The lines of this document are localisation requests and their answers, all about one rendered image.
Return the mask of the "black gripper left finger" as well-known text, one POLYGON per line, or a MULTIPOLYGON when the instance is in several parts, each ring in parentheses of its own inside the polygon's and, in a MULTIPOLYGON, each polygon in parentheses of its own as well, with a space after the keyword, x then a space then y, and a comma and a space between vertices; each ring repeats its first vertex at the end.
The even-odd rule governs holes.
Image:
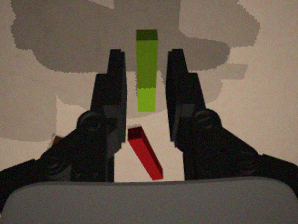
POLYGON ((125 52, 111 49, 107 73, 96 74, 90 110, 79 116, 76 129, 39 159, 0 171, 0 215, 10 194, 25 185, 114 182, 114 154, 126 142, 126 113, 125 52))

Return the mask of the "red rod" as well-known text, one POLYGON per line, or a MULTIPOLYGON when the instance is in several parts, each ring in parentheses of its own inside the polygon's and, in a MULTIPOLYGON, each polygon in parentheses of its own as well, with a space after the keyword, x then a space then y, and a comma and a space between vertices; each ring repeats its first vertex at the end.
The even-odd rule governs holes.
POLYGON ((128 129, 128 142, 151 179, 163 179, 163 169, 141 126, 128 129))

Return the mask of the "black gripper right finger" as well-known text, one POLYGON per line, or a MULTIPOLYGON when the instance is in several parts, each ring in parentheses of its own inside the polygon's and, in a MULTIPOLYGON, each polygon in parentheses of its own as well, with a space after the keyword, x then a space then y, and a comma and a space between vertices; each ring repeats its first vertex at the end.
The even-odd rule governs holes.
POLYGON ((298 199, 298 166, 259 155, 222 127, 220 116, 206 108, 198 74, 188 73, 183 49, 168 51, 165 94, 170 141, 183 152, 184 180, 267 177, 289 185, 298 199))

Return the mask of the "orange rod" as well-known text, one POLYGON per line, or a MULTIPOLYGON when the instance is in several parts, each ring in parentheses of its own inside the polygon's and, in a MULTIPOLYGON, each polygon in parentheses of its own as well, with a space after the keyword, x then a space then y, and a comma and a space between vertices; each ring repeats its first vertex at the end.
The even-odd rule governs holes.
POLYGON ((56 136, 55 139, 54 139, 54 142, 53 142, 52 146, 53 146, 54 144, 56 144, 58 141, 60 141, 61 139, 62 139, 62 137, 58 137, 58 136, 56 136))

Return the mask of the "lime green rod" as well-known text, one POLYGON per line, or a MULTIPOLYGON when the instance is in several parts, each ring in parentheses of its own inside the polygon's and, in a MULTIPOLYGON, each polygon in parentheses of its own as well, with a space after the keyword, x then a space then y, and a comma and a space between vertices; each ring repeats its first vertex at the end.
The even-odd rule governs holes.
POLYGON ((136 30, 138 112, 155 112, 157 29, 136 30))

